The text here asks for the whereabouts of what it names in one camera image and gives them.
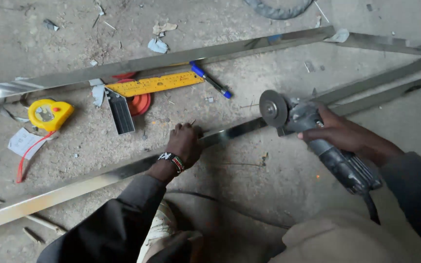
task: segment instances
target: right hand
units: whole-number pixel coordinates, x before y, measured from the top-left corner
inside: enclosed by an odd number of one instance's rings
[[[325,105],[319,105],[318,110],[324,127],[301,132],[298,138],[305,141],[326,140],[339,149],[355,152],[360,157],[371,160],[378,167],[386,164],[389,158],[404,154],[394,143],[337,116]]]

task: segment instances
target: person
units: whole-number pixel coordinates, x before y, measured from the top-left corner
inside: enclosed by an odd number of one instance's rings
[[[298,134],[302,140],[324,139],[371,160],[393,192],[408,222],[421,237],[421,157],[403,152],[325,106],[324,127]],[[189,123],[170,132],[166,153],[136,176],[118,198],[47,246],[39,263],[60,262],[197,262],[198,232],[177,232],[162,198],[167,184],[199,159],[202,147]],[[410,255],[387,231],[353,212],[325,212],[293,226],[282,238],[285,250],[270,262],[409,262]]]

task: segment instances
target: wrist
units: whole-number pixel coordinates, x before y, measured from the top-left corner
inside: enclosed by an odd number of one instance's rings
[[[174,177],[178,176],[175,165],[167,160],[157,160],[146,174],[166,183],[169,183]]]

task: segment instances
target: angle grinder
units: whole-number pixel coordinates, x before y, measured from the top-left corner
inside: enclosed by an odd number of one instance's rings
[[[273,90],[262,93],[259,110],[268,125],[284,131],[278,132],[280,137],[324,126],[315,103],[285,97]],[[376,206],[369,194],[370,190],[382,186],[379,177],[353,152],[340,150],[321,139],[306,143],[348,192],[364,198],[371,220],[379,224]]]

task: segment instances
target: hand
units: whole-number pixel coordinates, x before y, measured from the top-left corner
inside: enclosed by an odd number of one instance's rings
[[[170,131],[170,139],[165,152],[178,156],[184,168],[189,169],[201,157],[202,146],[198,141],[201,136],[202,130],[199,126],[192,127],[189,123],[183,125],[179,123],[174,130]],[[178,175],[176,167],[167,160],[158,160],[147,174],[167,183]]]
[[[360,157],[371,160],[378,167],[386,164],[389,158],[404,154],[394,143],[337,116],[325,105],[319,105],[318,110],[324,127],[301,132],[298,138],[305,141],[324,139],[339,149],[355,152]]]

